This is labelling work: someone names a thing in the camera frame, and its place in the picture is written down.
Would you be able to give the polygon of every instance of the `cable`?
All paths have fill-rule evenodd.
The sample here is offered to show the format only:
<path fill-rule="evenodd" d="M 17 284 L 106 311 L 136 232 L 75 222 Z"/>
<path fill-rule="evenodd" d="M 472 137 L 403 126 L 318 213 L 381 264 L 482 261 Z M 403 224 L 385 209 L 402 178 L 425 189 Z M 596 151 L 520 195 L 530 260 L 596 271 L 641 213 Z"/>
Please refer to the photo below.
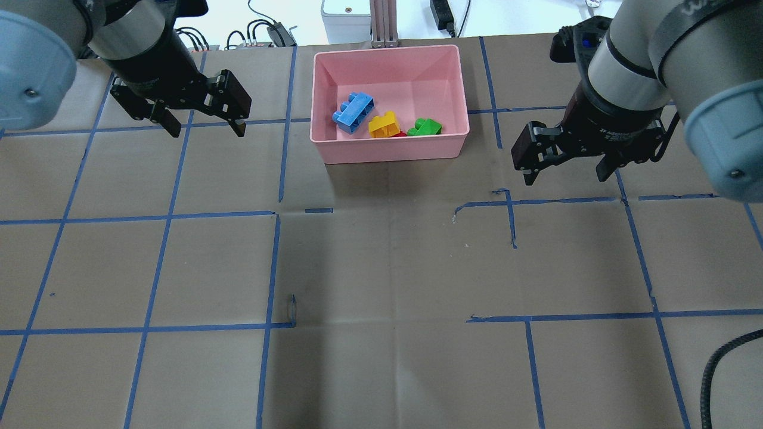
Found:
<path fill-rule="evenodd" d="M 461 37 L 461 33 L 464 32 L 464 25 L 466 25 L 466 17 L 469 16 L 469 9 L 470 9 L 471 6 L 472 6 L 472 0 L 469 0 L 466 3 L 466 12 L 464 12 L 464 19 L 463 19 L 463 21 L 461 21 L 461 27 L 459 28 L 459 35 L 456 36 L 456 37 Z"/>
<path fill-rule="evenodd" d="M 675 132 L 675 128 L 678 126 L 678 121 L 680 119 L 681 117 L 678 116 L 678 112 L 675 112 L 673 120 L 670 121 L 670 126 L 668 126 L 668 130 L 665 132 L 665 137 L 662 139 L 662 144 L 657 149 L 657 153 L 649 157 L 649 160 L 653 163 L 658 162 L 665 155 L 665 151 L 668 149 L 668 144 L 670 143 L 670 139 L 673 138 L 673 133 Z"/>
<path fill-rule="evenodd" d="M 275 28 L 275 25 L 270 24 L 269 22 L 258 22 L 257 24 L 254 24 L 254 28 L 252 29 L 252 36 L 254 37 L 254 39 L 257 40 L 257 37 L 254 36 L 255 32 L 257 31 L 257 27 L 259 27 L 260 25 L 265 25 L 265 24 L 267 24 L 268 27 L 272 28 L 275 31 L 275 33 L 278 35 L 278 38 L 281 40 L 281 46 L 286 46 L 286 42 L 284 42 L 284 37 L 281 35 L 281 32 Z"/>
<path fill-rule="evenodd" d="M 207 42 L 207 38 L 204 37 L 203 33 L 200 32 L 199 30 L 197 30 L 197 29 L 195 29 L 193 27 L 180 27 L 180 28 L 177 28 L 176 30 L 193 30 L 193 31 L 197 32 L 198 35 L 201 36 L 201 40 L 204 41 L 204 44 L 207 45 L 207 50 L 211 50 L 211 48 L 209 47 L 209 42 Z"/>
<path fill-rule="evenodd" d="M 256 20 L 248 23 L 246 25 L 246 38 L 249 39 L 249 40 L 252 40 L 252 39 L 257 40 L 257 37 L 254 35 L 254 33 L 250 32 L 250 28 L 251 28 L 252 24 L 255 24 L 255 23 L 263 23 L 263 24 L 267 24 L 267 25 L 272 26 L 271 23 L 269 23 L 268 21 L 265 21 L 264 19 L 256 19 Z"/>
<path fill-rule="evenodd" d="M 258 14 L 259 16 L 264 16 L 265 18 L 268 18 L 270 21 L 272 21 L 273 24 L 275 24 L 275 19 L 269 17 L 268 15 L 263 14 L 262 12 L 258 12 L 254 10 L 254 8 L 252 8 L 252 0 L 249 0 L 248 2 L 246 2 L 246 5 L 249 7 L 250 11 Z"/>
<path fill-rule="evenodd" d="M 198 44 L 196 44 L 196 42 L 198 41 L 199 43 L 201 43 L 201 41 L 198 40 L 198 37 L 196 37 L 195 34 L 189 33 L 187 31 L 182 31 L 182 30 L 175 30 L 175 32 L 178 35 L 184 34 L 184 35 L 188 36 L 188 38 L 191 39 L 191 43 L 193 44 L 193 49 L 195 51 L 197 51 L 197 52 L 199 51 Z"/>
<path fill-rule="evenodd" d="M 713 422 L 710 420 L 710 386 L 713 383 L 713 374 L 715 373 L 718 363 L 731 350 L 759 338 L 763 338 L 763 329 L 734 338 L 716 350 L 710 357 L 710 360 L 707 361 L 705 372 L 702 374 L 702 388 L 700 390 L 700 418 L 702 419 L 702 429 L 713 429 Z"/>
<path fill-rule="evenodd" d="M 230 38 L 233 37 L 234 34 L 238 34 L 239 36 L 241 36 L 241 40 L 243 40 L 243 44 L 246 45 L 246 38 L 244 38 L 243 33 L 238 31 L 238 30 L 233 30 L 233 31 L 230 32 L 230 34 L 228 34 L 228 40 L 225 43 L 225 50 L 228 50 L 228 48 L 230 48 L 232 46 L 235 46 L 235 45 L 230 44 Z"/>

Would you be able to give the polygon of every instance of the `table surface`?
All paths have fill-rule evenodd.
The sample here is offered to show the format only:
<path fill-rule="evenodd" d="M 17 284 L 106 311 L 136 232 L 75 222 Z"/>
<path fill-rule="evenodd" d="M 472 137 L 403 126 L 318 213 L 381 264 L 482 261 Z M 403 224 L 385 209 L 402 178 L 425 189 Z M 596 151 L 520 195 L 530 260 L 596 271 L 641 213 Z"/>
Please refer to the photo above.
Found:
<path fill-rule="evenodd" d="M 468 0 L 449 0 L 457 31 L 461 29 L 467 2 Z M 205 16 L 180 18 L 175 27 L 196 27 L 203 32 L 210 44 L 224 47 L 226 37 L 231 31 L 246 33 L 246 24 L 261 18 L 249 10 L 246 0 L 208 3 L 209 12 Z M 621 0 L 603 0 L 599 8 L 588 9 L 585 0 L 473 0 L 462 37 L 555 33 L 564 25 L 575 25 L 589 18 L 591 12 L 612 18 L 621 3 Z M 253 0 L 251 4 L 256 11 L 282 22 L 286 28 L 297 26 L 292 32 L 297 44 L 328 44 L 320 14 L 320 0 Z M 430 10 L 430 0 L 400 0 L 397 4 L 398 33 L 401 39 L 449 37 L 447 32 L 437 30 Z M 262 28 L 259 29 L 258 35 L 261 41 L 269 40 Z M 191 46 L 185 37 L 183 40 Z M 233 40 L 237 44 L 240 43 L 236 37 Z"/>
<path fill-rule="evenodd" d="M 3 428 L 699 427 L 707 358 L 763 324 L 763 208 L 681 127 L 660 163 L 526 187 L 509 148 L 579 80 L 550 39 L 455 41 L 458 158 L 342 166 L 312 59 L 357 46 L 195 54 L 251 94 L 244 138 L 132 121 L 80 62 L 53 122 L 0 132 Z M 717 427 L 763 426 L 760 353 L 721 364 Z"/>

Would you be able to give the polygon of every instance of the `plastic bin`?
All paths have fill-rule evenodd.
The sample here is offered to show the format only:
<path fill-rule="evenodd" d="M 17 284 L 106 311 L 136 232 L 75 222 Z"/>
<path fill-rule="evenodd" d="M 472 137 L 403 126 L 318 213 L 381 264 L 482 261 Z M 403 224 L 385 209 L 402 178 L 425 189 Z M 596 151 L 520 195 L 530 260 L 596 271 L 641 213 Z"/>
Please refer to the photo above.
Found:
<path fill-rule="evenodd" d="M 310 139 L 326 164 L 455 158 L 469 133 L 459 48 L 395 47 L 318 53 L 314 58 Z M 331 115 L 351 92 L 375 108 L 354 134 Z M 368 121 L 394 111 L 401 130 L 417 118 L 443 125 L 434 136 L 371 138 Z"/>

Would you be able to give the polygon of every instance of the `electrical connector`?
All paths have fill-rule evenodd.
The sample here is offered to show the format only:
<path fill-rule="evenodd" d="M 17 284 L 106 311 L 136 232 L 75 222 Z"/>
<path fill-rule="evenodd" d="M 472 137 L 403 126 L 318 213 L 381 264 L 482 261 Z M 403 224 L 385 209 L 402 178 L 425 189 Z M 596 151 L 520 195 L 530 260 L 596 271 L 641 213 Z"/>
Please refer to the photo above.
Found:
<path fill-rule="evenodd" d="M 437 30 L 447 30 L 450 37 L 455 37 L 456 24 L 448 0 L 430 0 L 430 9 L 432 9 L 432 16 L 435 24 L 437 24 Z"/>
<path fill-rule="evenodd" d="M 276 22 L 272 27 L 268 26 L 268 35 L 277 47 L 297 46 L 297 42 L 280 22 Z"/>

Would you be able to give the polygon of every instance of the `mega bloks brick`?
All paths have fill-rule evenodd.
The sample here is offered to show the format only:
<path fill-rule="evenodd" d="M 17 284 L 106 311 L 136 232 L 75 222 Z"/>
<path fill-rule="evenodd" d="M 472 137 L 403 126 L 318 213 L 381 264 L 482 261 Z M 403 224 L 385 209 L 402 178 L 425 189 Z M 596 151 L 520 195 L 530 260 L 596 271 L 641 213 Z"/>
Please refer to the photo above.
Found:
<path fill-rule="evenodd" d="M 342 103 L 341 110 L 335 111 L 331 119 L 340 130 L 352 134 L 373 109 L 373 97 L 364 92 L 351 92 L 347 101 Z"/>
<path fill-rule="evenodd" d="M 433 136 L 443 132 L 443 126 L 441 123 L 433 120 L 432 118 L 418 118 L 414 128 L 408 130 L 409 136 Z"/>
<path fill-rule="evenodd" d="M 400 133 L 400 125 L 393 111 L 388 111 L 384 116 L 375 116 L 369 122 L 371 137 L 394 137 Z"/>

